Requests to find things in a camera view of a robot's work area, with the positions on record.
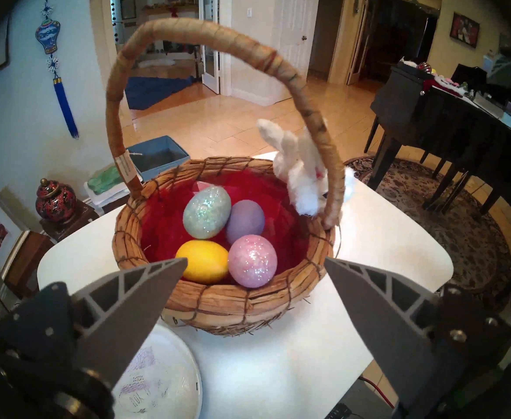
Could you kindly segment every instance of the paper label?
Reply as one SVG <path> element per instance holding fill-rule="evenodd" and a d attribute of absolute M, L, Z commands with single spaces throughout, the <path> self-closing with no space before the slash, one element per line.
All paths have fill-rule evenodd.
<path fill-rule="evenodd" d="M 121 175 L 124 176 L 124 182 L 129 183 L 137 175 L 135 166 L 131 157 L 129 157 L 129 150 L 126 150 L 124 154 L 114 159 L 117 167 L 120 169 Z"/>

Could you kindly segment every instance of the yellow egg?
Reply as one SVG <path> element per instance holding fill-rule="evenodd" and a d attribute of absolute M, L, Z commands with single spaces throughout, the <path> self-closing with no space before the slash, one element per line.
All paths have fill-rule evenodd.
<path fill-rule="evenodd" d="M 184 278 L 200 284 L 214 284 L 228 273 L 228 251 L 206 240 L 190 240 L 178 249 L 176 258 L 187 258 Z"/>

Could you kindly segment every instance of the basket handle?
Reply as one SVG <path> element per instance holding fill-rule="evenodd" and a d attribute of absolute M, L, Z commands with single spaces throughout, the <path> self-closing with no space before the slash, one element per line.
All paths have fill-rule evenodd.
<path fill-rule="evenodd" d="M 323 227 L 328 230 L 339 221 L 344 191 L 345 169 L 339 152 L 331 140 L 321 113 L 309 99 L 306 81 L 296 69 L 286 62 L 277 51 L 230 28 L 213 22 L 190 18 L 165 18 L 141 25 L 122 50 L 112 66 L 106 87 L 106 130 L 108 144 L 120 175 L 124 178 L 131 196 L 141 198 L 142 185 L 134 170 L 130 174 L 129 155 L 126 154 L 120 123 L 120 101 L 124 97 L 129 72 L 135 59 L 147 45 L 155 40 L 169 40 L 176 43 L 201 44 L 233 55 L 253 68 L 267 73 L 281 81 L 290 91 L 294 105 L 304 122 L 327 168 L 329 192 L 323 214 Z"/>

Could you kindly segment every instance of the purple egg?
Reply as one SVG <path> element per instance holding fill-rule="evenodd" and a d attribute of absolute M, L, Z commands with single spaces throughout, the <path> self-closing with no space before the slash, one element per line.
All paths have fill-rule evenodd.
<path fill-rule="evenodd" d="M 277 271 L 275 248 L 261 236 L 243 236 L 234 242 L 228 252 L 228 270 L 240 285 L 262 287 Z"/>
<path fill-rule="evenodd" d="M 226 225 L 226 239 L 231 245 L 248 234 L 259 235 L 265 227 L 265 214 L 256 202 L 243 199 L 232 206 Z"/>

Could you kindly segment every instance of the red cable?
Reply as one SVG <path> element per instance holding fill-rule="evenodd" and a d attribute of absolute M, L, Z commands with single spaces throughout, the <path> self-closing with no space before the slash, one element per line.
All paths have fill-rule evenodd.
<path fill-rule="evenodd" d="M 366 377 L 358 377 L 359 380 L 362 380 L 362 381 L 365 381 L 366 383 L 368 384 L 371 384 L 375 390 L 378 391 L 378 393 L 382 396 L 382 398 L 385 400 L 385 402 L 387 402 L 387 405 L 391 408 L 395 408 L 395 406 L 391 403 L 391 401 L 389 401 L 389 399 L 387 399 L 387 397 L 383 394 L 382 390 L 378 387 L 377 384 L 373 383 L 372 381 L 368 380 Z"/>

